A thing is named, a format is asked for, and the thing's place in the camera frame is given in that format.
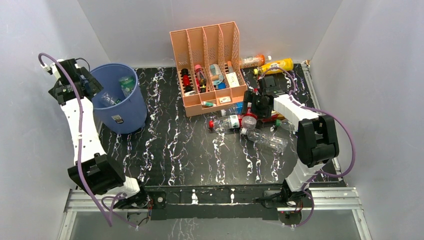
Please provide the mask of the clear bottle red cap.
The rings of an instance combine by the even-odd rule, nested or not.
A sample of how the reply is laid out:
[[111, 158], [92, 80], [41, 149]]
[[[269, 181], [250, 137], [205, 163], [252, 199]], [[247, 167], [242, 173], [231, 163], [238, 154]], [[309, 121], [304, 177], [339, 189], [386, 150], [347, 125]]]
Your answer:
[[242, 124], [242, 118], [239, 115], [225, 115], [208, 121], [207, 126], [215, 131], [227, 131], [239, 129]]

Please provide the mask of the clear unlabelled plastic bottle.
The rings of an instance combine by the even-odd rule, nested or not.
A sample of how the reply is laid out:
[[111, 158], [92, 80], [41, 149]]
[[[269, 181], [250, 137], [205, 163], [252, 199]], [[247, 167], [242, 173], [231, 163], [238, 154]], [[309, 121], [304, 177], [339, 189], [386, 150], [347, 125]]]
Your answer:
[[274, 152], [282, 154], [288, 145], [288, 140], [274, 136], [257, 128], [242, 128], [242, 135], [245, 135], [250, 141], [263, 147], [270, 148]]

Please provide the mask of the clear bottle red label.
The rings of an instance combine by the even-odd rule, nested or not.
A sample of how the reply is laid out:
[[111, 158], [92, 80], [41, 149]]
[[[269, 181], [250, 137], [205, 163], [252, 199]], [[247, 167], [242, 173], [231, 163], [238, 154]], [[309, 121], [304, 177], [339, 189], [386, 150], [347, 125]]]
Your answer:
[[253, 113], [246, 113], [242, 116], [240, 127], [242, 129], [254, 129], [257, 126], [258, 117]]

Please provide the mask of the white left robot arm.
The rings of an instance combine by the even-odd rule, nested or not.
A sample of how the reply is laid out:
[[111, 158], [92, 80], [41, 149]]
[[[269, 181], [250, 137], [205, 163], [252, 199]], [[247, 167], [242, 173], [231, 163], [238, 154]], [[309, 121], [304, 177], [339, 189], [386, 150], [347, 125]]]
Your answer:
[[89, 195], [122, 194], [137, 208], [147, 206], [149, 194], [104, 150], [96, 127], [96, 121], [101, 121], [117, 134], [129, 134], [145, 126], [147, 109], [139, 87], [125, 95], [120, 85], [125, 77], [134, 80], [135, 71], [120, 63], [89, 70], [75, 58], [60, 59], [46, 69], [56, 78], [49, 94], [63, 111], [71, 133], [74, 159], [69, 177]]

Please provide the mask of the green plastic bottle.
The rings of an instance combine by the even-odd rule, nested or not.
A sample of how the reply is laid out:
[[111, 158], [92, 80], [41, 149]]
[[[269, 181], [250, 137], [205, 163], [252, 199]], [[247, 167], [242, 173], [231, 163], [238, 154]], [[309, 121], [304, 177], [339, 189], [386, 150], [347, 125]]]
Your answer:
[[121, 77], [119, 80], [119, 85], [121, 87], [121, 90], [124, 94], [124, 96], [127, 98], [130, 96], [132, 91], [134, 90], [136, 86], [136, 80], [133, 76], [124, 76]]

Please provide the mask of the clear bottle dark green label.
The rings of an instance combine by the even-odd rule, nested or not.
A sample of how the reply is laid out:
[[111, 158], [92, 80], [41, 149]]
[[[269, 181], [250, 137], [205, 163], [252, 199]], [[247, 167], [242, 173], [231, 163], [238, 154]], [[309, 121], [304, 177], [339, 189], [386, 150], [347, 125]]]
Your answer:
[[100, 102], [105, 107], [112, 107], [112, 106], [118, 105], [121, 101], [122, 100], [120, 98], [108, 92], [104, 92], [100, 97]]

